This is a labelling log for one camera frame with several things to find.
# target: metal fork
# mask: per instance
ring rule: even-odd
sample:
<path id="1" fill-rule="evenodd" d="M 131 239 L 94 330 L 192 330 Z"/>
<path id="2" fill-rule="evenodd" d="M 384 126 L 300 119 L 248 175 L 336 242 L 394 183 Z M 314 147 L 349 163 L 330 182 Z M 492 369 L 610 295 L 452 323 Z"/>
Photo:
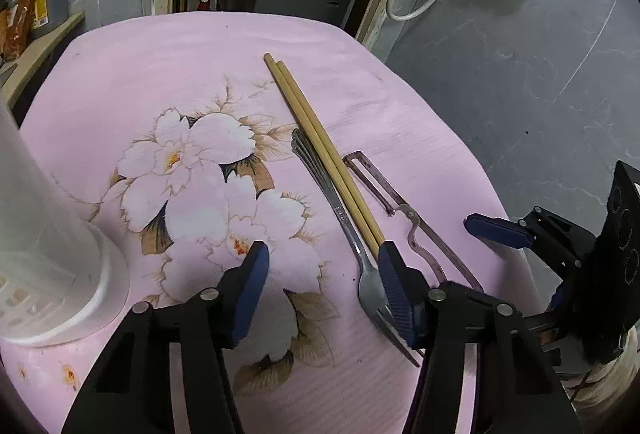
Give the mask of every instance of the metal fork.
<path id="1" fill-rule="evenodd" d="M 338 197 L 334 188 L 334 183 L 329 177 L 322 160 L 314 149 L 313 144 L 309 141 L 306 134 L 300 129 L 294 129 L 292 133 L 291 148 L 293 153 L 300 158 L 315 182 L 320 187 L 322 194 L 327 198 L 331 208 L 333 209 L 338 222 L 344 231 L 344 235 L 349 241 L 349 245 L 353 250 L 360 267 L 360 280 L 358 282 L 358 300 L 360 306 L 364 309 L 369 319 L 377 326 L 383 335 L 411 361 L 414 366 L 420 365 L 412 356 L 409 350 L 400 341 L 396 335 L 395 321 L 391 312 L 386 306 L 385 289 L 382 286 L 380 274 L 375 266 L 369 260 L 369 256 L 365 251 L 358 233 L 351 224 L 351 220 L 342 202 Z"/>

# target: white plastic container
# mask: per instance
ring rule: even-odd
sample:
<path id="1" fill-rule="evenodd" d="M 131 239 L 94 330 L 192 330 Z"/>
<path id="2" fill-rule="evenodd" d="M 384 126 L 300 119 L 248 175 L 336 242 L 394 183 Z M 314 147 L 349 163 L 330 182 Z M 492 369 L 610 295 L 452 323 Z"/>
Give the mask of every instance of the white plastic container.
<path id="1" fill-rule="evenodd" d="M 111 322 L 128 292 L 122 253 L 56 198 L 0 101 L 0 338 L 76 340 Z"/>

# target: chopsticks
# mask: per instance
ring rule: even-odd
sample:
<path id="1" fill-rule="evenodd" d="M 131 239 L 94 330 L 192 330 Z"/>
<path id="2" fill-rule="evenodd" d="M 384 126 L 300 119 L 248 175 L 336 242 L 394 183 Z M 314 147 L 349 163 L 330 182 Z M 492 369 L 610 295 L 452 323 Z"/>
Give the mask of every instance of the chopsticks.
<path id="1" fill-rule="evenodd" d="M 385 241 L 385 237 L 376 223 L 371 210 L 369 210 L 369 207 L 364 201 L 362 194 L 360 194 L 360 191 L 354 183 L 353 178 L 351 178 L 351 175 L 342 162 L 329 135 L 324 130 L 320 120 L 318 120 L 318 117 L 306 100 L 302 90 L 300 90 L 299 85 L 293 76 L 291 76 L 284 62 L 279 61 L 276 64 L 269 53 L 265 54 L 263 58 L 300 124 L 300 127 L 302 127 L 309 137 L 309 140 L 311 140 L 322 163 L 329 171 L 329 176 L 331 176 L 347 210 L 362 234 L 362 238 L 367 243 L 374 258 L 377 259 L 378 250 L 380 245 Z"/>

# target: shelf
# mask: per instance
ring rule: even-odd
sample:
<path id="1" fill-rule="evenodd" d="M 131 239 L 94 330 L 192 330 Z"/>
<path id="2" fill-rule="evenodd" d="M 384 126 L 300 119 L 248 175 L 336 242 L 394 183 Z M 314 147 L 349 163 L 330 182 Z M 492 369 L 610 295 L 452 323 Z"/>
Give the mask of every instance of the shelf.
<path id="1" fill-rule="evenodd" d="M 42 37 L 34 40 L 27 46 L 24 53 L 20 55 L 20 58 L 6 62 L 0 73 L 7 71 L 14 64 L 17 67 L 14 72 L 7 78 L 4 86 L 0 89 L 0 94 L 5 100 L 9 109 L 13 108 L 18 100 L 18 97 L 24 91 L 25 86 L 31 77 L 35 74 L 38 68 L 42 65 L 45 58 L 47 58 L 53 49 L 60 43 L 60 41 L 69 34 L 69 32 L 75 28 L 80 21 L 84 19 L 84 11 L 73 14 L 66 21 L 64 21 L 55 30 L 43 35 Z"/>

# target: plastic bag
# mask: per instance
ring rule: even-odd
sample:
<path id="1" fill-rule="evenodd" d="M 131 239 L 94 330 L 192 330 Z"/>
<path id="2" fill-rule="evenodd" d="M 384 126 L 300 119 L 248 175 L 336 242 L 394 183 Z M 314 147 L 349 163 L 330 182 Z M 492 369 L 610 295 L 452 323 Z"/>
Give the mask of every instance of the plastic bag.
<path id="1" fill-rule="evenodd" d="M 2 54 L 2 49 L 4 48 L 4 39 L 6 37 L 8 19 L 9 19 L 9 11 L 8 10 L 0 11 L 0 54 Z"/>
<path id="2" fill-rule="evenodd" d="M 33 22 L 33 7 L 36 0 L 18 0 L 14 6 L 11 24 L 4 40 L 4 59 L 17 59 L 27 47 L 27 35 Z"/>

